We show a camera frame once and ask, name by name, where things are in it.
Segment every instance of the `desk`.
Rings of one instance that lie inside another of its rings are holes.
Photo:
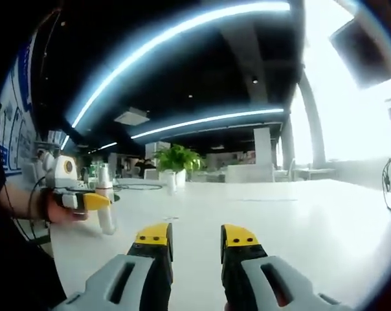
[[[296,168],[293,171],[296,177],[303,178],[304,180],[312,180],[312,175],[319,176],[319,178],[331,178],[336,172],[333,168]]]
[[[122,179],[121,183],[157,183]],[[132,245],[139,229],[172,222],[174,280],[170,310],[223,310],[220,225],[251,230],[323,292],[358,306],[391,266],[391,213],[376,190],[333,180],[295,183],[187,183],[175,196],[122,190],[118,231],[104,236],[95,213],[83,223],[52,225],[58,274],[67,295]]]

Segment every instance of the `white bottle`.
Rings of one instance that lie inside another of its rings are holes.
[[[177,192],[177,182],[175,180],[175,172],[166,171],[165,178],[167,181],[167,191],[169,195],[175,194]]]
[[[113,184],[109,177],[108,165],[106,163],[103,164],[99,168],[98,173],[98,183],[96,184],[95,192],[114,202]],[[98,218],[103,234],[113,235],[117,230],[117,225],[111,204],[98,210]]]

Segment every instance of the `green plant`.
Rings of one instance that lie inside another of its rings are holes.
[[[171,148],[161,149],[154,153],[154,158],[158,159],[158,170],[173,170],[180,172],[183,169],[187,171],[199,170],[202,162],[197,152],[191,151],[179,144],[174,144]]]

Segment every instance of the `potted plant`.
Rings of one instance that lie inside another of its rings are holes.
[[[200,155],[178,144],[156,151],[154,158],[158,159],[158,170],[167,174],[167,184],[173,188],[184,188],[186,172],[201,167]]]

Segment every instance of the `poster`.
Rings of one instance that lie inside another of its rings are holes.
[[[0,96],[5,107],[0,116],[0,152],[7,177],[21,174],[23,163],[33,154],[36,131],[31,115],[30,70],[35,39],[36,34],[20,49]]]

